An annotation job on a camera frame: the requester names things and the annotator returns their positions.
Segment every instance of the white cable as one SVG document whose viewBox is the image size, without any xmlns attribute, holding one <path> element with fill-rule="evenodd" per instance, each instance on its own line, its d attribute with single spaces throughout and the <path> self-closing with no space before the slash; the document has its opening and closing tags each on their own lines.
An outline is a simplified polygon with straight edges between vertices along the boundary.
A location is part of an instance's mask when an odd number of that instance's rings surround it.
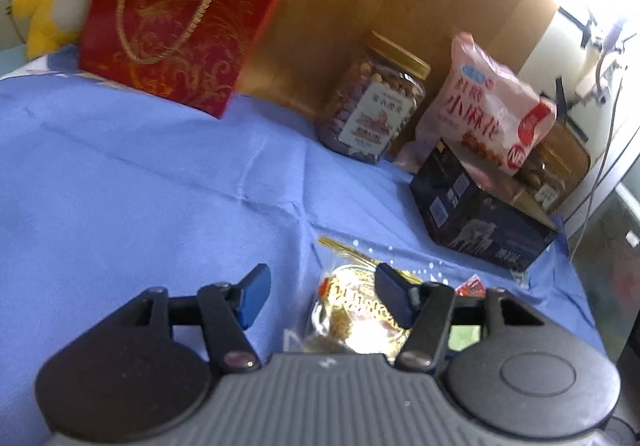
<svg viewBox="0 0 640 446">
<path fill-rule="evenodd" d="M 600 60 L 598 61 L 598 65 L 596 66 L 596 87 L 598 89 L 598 96 L 602 96 L 602 87 L 600 86 L 600 70 L 602 69 L 602 62 L 604 61 L 606 52 L 602 53 Z M 607 138 L 607 145 L 604 149 L 604 155 L 602 156 L 602 163 L 600 164 L 600 170 L 598 171 L 598 175 L 596 176 L 595 182 L 593 183 L 593 188 L 591 188 L 591 193 L 589 194 L 589 204 L 587 205 L 587 214 L 584 218 L 584 222 L 582 223 L 582 230 L 580 231 L 580 236 L 578 237 L 578 241 L 575 243 L 574 250 L 571 253 L 570 261 L 574 260 L 575 253 L 578 251 L 578 247 L 580 247 L 580 243 L 584 238 L 584 233 L 587 230 L 587 223 L 589 221 L 589 216 L 591 214 L 591 207 L 593 206 L 593 198 L 595 196 L 596 189 L 598 188 L 598 183 L 600 181 L 600 176 L 604 171 L 604 166 L 607 164 L 607 157 L 609 156 L 609 149 L 611 148 L 611 141 L 613 140 L 613 130 L 616 121 L 616 109 L 618 107 L 618 99 L 620 98 L 620 92 L 622 91 L 622 81 L 625 78 L 624 72 L 626 68 L 622 71 L 622 77 L 620 77 L 620 85 L 618 86 L 618 93 L 616 94 L 616 98 L 613 101 L 613 111 L 611 112 L 611 122 L 609 124 L 609 137 Z"/>
</svg>

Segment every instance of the nuts in jar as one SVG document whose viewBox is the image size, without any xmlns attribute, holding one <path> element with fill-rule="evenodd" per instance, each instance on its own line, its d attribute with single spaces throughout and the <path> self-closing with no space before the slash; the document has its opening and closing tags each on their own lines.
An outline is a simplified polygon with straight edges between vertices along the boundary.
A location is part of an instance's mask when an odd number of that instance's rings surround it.
<svg viewBox="0 0 640 446">
<path fill-rule="evenodd" d="M 363 57 L 342 79 L 316 131 L 327 148 L 376 163 L 424 98 L 421 81 L 431 69 L 376 32 L 370 33 L 366 45 Z"/>
</svg>

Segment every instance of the cardboard box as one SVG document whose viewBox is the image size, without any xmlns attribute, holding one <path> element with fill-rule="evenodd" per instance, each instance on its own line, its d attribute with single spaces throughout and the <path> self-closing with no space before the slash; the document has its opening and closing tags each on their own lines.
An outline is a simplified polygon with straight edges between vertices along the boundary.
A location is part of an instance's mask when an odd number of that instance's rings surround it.
<svg viewBox="0 0 640 446">
<path fill-rule="evenodd" d="M 524 271 L 558 236 L 525 188 L 462 146 L 436 144 L 411 192 L 433 240 Z"/>
</svg>

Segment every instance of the gold jar lid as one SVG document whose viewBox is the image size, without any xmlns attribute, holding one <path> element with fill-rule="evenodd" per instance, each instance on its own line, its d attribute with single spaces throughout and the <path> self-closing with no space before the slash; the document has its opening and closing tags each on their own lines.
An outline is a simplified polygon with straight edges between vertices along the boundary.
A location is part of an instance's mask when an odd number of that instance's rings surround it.
<svg viewBox="0 0 640 446">
<path fill-rule="evenodd" d="M 418 77 L 418 79 L 425 80 L 431 72 L 431 67 L 427 63 L 377 32 L 371 31 L 369 33 L 366 45 L 375 53 L 396 64 L 405 72 Z"/>
<path fill-rule="evenodd" d="M 556 171 L 572 175 L 571 166 L 569 166 L 562 158 L 544 141 L 537 146 L 540 156 Z"/>
</svg>

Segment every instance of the gold rope handle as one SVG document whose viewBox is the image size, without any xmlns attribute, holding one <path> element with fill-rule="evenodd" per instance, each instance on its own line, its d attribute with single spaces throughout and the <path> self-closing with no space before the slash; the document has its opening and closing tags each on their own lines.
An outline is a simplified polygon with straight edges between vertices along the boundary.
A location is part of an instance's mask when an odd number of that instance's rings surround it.
<svg viewBox="0 0 640 446">
<path fill-rule="evenodd" d="M 193 15 L 193 18 L 191 18 L 191 21 L 189 22 L 189 25 L 187 25 L 187 28 L 184 29 L 184 32 L 180 35 L 180 37 L 177 39 L 177 41 L 174 43 L 172 47 L 166 48 L 165 50 L 160 52 L 160 54 L 143 59 L 143 58 L 139 58 L 137 55 L 133 53 L 133 50 L 131 50 L 129 41 L 127 40 L 127 35 L 125 34 L 125 31 L 124 31 L 125 0 L 118 0 L 116 3 L 116 32 L 118 34 L 118 38 L 120 39 L 120 44 L 122 45 L 122 48 L 124 48 L 124 51 L 127 53 L 127 56 L 129 57 L 129 59 L 131 59 L 131 61 L 133 61 L 134 63 L 137 63 L 137 64 L 158 63 L 158 61 L 161 61 L 164 58 L 167 58 L 172 54 L 174 54 L 175 52 L 177 52 L 178 50 L 180 50 L 180 48 L 187 42 L 187 40 L 193 34 L 193 31 L 196 29 L 198 24 L 202 21 L 204 13 L 207 11 L 212 1 L 213 0 L 202 0 L 200 2 L 200 5 L 198 5 L 198 8 L 196 9 L 195 14 Z"/>
</svg>

